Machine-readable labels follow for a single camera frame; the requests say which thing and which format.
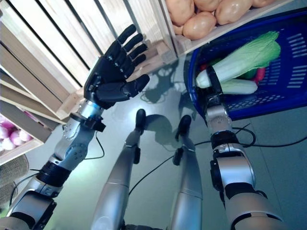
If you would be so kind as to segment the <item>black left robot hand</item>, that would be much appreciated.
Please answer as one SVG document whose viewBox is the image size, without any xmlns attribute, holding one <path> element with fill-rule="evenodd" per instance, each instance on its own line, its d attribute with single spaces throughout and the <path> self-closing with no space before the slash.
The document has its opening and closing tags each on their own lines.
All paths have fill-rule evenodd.
<svg viewBox="0 0 307 230">
<path fill-rule="evenodd" d="M 136 26 L 128 26 L 111 44 L 105 54 L 98 58 L 89 73 L 83 88 L 83 96 L 103 109 L 112 107 L 117 102 L 127 101 L 138 95 L 148 84 L 147 74 L 133 81 L 127 79 L 135 68 L 146 60 L 146 44 L 138 45 L 143 35 L 136 32 Z"/>
</svg>

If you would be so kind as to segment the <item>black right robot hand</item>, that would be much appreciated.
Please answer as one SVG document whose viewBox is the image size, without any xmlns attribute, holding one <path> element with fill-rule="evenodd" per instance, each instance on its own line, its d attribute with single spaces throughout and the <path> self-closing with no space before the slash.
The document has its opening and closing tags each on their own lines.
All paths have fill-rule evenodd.
<svg viewBox="0 0 307 230">
<path fill-rule="evenodd" d="M 217 95 L 223 95 L 223 90 L 220 84 L 220 81 L 218 79 L 218 76 L 213 68 L 213 66 L 208 66 L 206 69 L 208 78 L 211 83 L 211 87 L 213 89 L 213 92 Z"/>
</svg>

